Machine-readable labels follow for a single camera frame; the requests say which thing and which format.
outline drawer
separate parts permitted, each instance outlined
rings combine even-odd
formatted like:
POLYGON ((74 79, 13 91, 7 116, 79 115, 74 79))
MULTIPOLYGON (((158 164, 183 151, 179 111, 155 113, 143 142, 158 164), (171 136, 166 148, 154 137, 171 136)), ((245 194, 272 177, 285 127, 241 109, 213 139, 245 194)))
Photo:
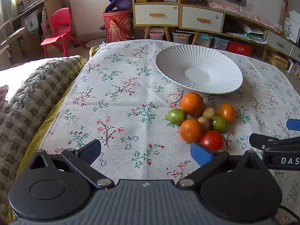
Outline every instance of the drawer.
POLYGON ((287 55, 292 49, 292 43, 270 31, 267 35, 267 45, 287 55))
POLYGON ((135 5, 136 25, 178 25, 178 6, 135 5))
POLYGON ((300 62, 300 49, 297 46, 293 45, 289 56, 291 58, 294 58, 296 61, 300 62))
POLYGON ((220 33, 223 13, 196 7, 182 8, 182 27, 220 33))

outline drawer knob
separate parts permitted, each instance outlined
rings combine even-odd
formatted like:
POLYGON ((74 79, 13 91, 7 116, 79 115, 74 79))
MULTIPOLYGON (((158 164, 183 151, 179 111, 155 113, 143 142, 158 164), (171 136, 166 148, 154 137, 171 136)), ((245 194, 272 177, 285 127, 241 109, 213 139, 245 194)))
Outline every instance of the drawer knob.
POLYGON ((284 47, 283 44, 277 42, 277 45, 279 45, 280 47, 284 47))
POLYGON ((196 18, 197 21, 199 22, 204 22, 204 23, 211 23, 211 21, 209 19, 202 19, 202 18, 196 18))
POLYGON ((149 13, 150 17, 163 17, 164 15, 164 13, 149 13))

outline silver screw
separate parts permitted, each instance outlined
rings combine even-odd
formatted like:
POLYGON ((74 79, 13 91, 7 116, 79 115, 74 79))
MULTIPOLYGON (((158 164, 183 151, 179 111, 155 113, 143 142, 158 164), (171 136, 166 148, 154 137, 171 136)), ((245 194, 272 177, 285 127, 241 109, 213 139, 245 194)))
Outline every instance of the silver screw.
POLYGON ((108 179, 108 178, 102 178, 102 179, 99 179, 98 181, 97 181, 97 184, 99 185, 99 186, 108 186, 108 185, 110 185, 112 183, 112 181, 110 180, 110 179, 108 179))
POLYGON ((180 180, 180 181, 179 181, 179 184, 180 184, 181 186, 188 187, 188 186, 192 186, 192 185, 194 184, 194 181, 191 180, 191 179, 186 178, 186 179, 180 180))

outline tablecloth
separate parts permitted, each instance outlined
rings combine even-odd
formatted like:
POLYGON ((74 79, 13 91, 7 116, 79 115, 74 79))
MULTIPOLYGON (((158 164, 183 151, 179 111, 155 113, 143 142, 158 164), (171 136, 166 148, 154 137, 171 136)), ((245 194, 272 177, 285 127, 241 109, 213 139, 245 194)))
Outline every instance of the tablecloth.
MULTIPOLYGON (((177 182, 199 168, 191 158, 190 143, 166 119, 167 112, 180 108, 183 95, 191 90, 171 82, 154 64, 158 52, 173 45, 133 40, 102 46, 77 77, 40 148, 58 154, 99 139, 102 152, 91 166, 115 183, 119 179, 177 182)), ((243 155, 253 149, 251 133, 279 139, 300 136, 286 128, 287 119, 299 118, 300 96, 285 75, 264 62, 220 52, 238 65, 244 78, 233 93, 200 93, 206 106, 218 109, 231 103, 235 107, 236 119, 222 133, 224 150, 243 155)), ((253 150, 261 157, 262 151, 253 150)), ((282 189, 282 204, 299 214, 299 172, 270 172, 282 189)), ((286 212, 277 217, 280 222, 291 219, 286 212)))

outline purple ball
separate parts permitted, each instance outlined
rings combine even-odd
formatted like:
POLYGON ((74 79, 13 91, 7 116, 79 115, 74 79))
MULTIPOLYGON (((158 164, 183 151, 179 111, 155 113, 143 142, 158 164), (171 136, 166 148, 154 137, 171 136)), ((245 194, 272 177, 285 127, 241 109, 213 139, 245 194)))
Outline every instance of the purple ball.
POLYGON ((116 7, 119 10, 128 10, 132 8, 132 0, 117 0, 116 7))

